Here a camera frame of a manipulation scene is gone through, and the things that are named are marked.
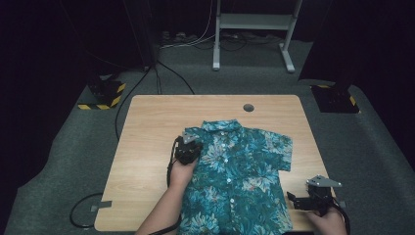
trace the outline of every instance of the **hazard tape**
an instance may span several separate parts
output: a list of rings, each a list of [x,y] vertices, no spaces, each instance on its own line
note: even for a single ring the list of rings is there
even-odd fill
[[[330,89],[330,88],[332,88],[331,86],[328,86],[328,85],[317,85],[317,86],[320,87],[320,88],[323,88],[323,89]],[[354,100],[354,98],[350,95],[348,97],[348,99],[350,100],[351,105],[355,107],[356,106],[356,101]]]
[[[125,83],[122,83],[116,91],[115,98],[107,102],[106,104],[78,104],[78,108],[81,110],[109,110],[116,107],[121,100],[122,91],[125,89]]]

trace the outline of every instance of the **floral shirt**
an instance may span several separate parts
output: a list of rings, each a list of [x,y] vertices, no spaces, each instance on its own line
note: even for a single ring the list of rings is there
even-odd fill
[[[179,234],[283,234],[293,226],[278,170],[291,169],[290,137],[235,119],[186,128],[204,148],[183,197]]]

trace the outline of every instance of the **shelf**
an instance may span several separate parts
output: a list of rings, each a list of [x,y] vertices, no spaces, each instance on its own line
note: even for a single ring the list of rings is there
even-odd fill
[[[221,14],[220,28],[288,30],[292,15]]]

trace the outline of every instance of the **shirt sleeve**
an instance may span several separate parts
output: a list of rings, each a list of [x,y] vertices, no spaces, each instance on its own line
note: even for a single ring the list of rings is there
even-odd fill
[[[291,170],[293,140],[286,135],[261,130],[265,141],[264,150],[269,152],[272,158],[276,158],[278,164],[275,165],[279,170]]]

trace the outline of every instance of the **tabletop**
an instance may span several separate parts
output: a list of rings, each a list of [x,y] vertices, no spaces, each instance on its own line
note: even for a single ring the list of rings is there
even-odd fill
[[[139,95],[132,98],[102,198],[112,204],[98,210],[95,228],[137,230],[167,188],[166,168],[174,139],[185,127],[226,119],[293,139],[291,171],[280,171],[285,195],[289,191],[307,197],[305,180],[317,174],[328,176],[295,95]],[[314,230],[305,211],[295,210],[285,198],[293,230]]]

